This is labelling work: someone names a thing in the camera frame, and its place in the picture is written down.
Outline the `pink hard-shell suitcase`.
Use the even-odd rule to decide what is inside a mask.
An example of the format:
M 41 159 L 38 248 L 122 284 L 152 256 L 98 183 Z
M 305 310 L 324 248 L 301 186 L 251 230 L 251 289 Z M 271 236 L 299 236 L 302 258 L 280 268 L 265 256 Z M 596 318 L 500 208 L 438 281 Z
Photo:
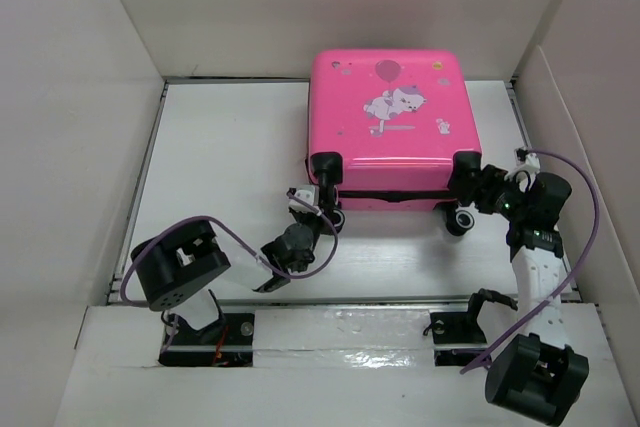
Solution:
M 306 168 L 337 229 L 349 210 L 444 212 L 474 225 L 449 183 L 457 157 L 482 154 L 458 58 L 446 50 L 335 49 L 313 60 Z

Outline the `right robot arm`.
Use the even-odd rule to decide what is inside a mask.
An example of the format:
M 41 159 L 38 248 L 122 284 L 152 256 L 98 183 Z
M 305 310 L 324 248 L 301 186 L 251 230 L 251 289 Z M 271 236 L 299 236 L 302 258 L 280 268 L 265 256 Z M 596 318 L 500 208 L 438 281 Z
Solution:
M 517 320 L 465 367 L 486 368 L 488 403 L 546 426 L 559 426 L 578 400 L 589 375 L 588 359 L 570 345 L 561 292 L 564 245 L 557 223 L 572 193 L 570 183 L 548 172 L 516 174 L 492 165 L 457 166 L 448 188 L 463 206 L 499 214 L 509 228 L 506 243 L 517 286 Z

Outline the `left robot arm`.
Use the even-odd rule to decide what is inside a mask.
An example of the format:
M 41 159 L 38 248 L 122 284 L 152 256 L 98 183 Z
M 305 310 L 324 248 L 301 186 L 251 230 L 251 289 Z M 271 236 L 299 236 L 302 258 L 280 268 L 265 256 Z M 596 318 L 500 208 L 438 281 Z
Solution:
M 271 272 L 271 279 L 257 288 L 259 293 L 320 273 L 333 260 L 338 233 L 321 208 L 299 199 L 292 202 L 296 206 L 289 212 L 294 223 L 260 250 L 212 216 L 189 217 L 173 224 L 131 252 L 131 265 L 120 284 L 121 300 L 153 312 L 173 312 L 205 290 L 231 268 L 218 243 L 218 229 Z

